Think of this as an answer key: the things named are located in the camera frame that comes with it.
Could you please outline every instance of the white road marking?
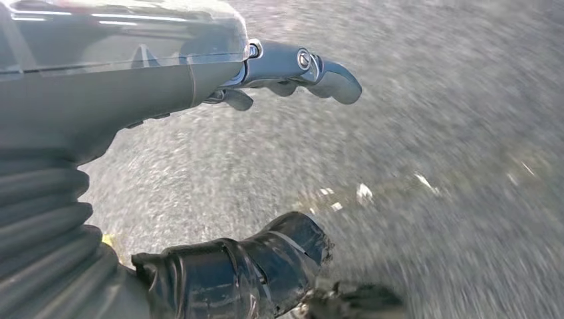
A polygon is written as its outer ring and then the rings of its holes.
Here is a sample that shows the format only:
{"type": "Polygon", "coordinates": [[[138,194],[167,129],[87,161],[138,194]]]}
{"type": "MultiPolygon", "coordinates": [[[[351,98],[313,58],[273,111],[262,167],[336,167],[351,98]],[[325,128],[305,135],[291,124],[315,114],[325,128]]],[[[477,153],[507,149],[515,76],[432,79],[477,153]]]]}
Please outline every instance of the white road marking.
{"type": "Polygon", "coordinates": [[[366,186],[365,184],[361,183],[356,189],[356,200],[371,200],[372,199],[372,191],[366,186]]]}
{"type": "Polygon", "coordinates": [[[341,203],[336,202],[335,204],[331,205],[331,208],[333,208],[333,211],[339,211],[343,209],[343,206],[341,205],[341,203]]]}
{"type": "Polygon", "coordinates": [[[439,194],[439,189],[437,187],[432,187],[424,176],[415,174],[415,177],[417,177],[417,179],[419,179],[419,182],[428,187],[434,194],[439,194]]]}
{"type": "Polygon", "coordinates": [[[525,166],[525,168],[527,169],[527,171],[529,171],[529,173],[531,173],[532,176],[535,176],[535,174],[533,173],[533,171],[531,171],[531,169],[529,168],[529,166],[527,166],[527,164],[525,164],[525,162],[521,162],[521,164],[523,164],[523,166],[525,166]]]}

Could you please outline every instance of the yellow object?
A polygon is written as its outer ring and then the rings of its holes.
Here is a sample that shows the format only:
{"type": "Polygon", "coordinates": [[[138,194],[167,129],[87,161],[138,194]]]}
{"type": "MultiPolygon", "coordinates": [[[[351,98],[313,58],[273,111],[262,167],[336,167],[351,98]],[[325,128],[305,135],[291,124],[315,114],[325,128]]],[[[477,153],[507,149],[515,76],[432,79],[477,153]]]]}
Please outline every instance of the yellow object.
{"type": "Polygon", "coordinates": [[[116,237],[114,235],[104,234],[102,236],[102,243],[112,247],[114,249],[114,251],[116,252],[116,255],[118,255],[118,260],[120,261],[120,263],[124,264],[125,259],[123,258],[122,254],[121,254],[120,246],[117,243],[116,237]]]}

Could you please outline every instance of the road surface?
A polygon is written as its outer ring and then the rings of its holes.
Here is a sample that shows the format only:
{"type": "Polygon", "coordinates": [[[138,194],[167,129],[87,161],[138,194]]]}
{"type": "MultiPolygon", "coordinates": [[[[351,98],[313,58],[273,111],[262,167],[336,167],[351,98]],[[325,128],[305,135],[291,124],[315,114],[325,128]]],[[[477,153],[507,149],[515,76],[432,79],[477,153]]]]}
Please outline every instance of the road surface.
{"type": "Polygon", "coordinates": [[[158,252],[300,209],[337,244],[332,275],[393,287],[409,318],[564,317],[562,1],[231,3],[363,97],[261,90],[125,130],[83,167],[92,224],[158,252]]]}

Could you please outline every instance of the transparent windshield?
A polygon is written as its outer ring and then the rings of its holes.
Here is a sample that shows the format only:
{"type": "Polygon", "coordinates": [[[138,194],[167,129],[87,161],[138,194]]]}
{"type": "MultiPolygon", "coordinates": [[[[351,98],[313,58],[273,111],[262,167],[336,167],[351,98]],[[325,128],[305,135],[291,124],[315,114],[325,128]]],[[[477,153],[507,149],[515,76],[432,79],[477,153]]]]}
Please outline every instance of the transparent windshield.
{"type": "Polygon", "coordinates": [[[0,74],[243,61],[245,21],[217,0],[0,0],[0,74]]]}

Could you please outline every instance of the bolt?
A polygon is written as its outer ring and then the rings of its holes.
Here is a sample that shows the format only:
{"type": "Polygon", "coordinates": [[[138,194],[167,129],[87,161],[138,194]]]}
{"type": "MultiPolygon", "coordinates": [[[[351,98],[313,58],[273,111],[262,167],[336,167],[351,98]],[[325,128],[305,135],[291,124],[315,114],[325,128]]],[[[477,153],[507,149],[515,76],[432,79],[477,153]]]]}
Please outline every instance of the bolt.
{"type": "Polygon", "coordinates": [[[311,63],[311,56],[306,50],[300,50],[298,53],[298,64],[301,68],[307,69],[309,68],[309,64],[311,63]]]}
{"type": "Polygon", "coordinates": [[[250,58],[257,58],[260,54],[259,48],[256,45],[251,45],[250,58]]]}

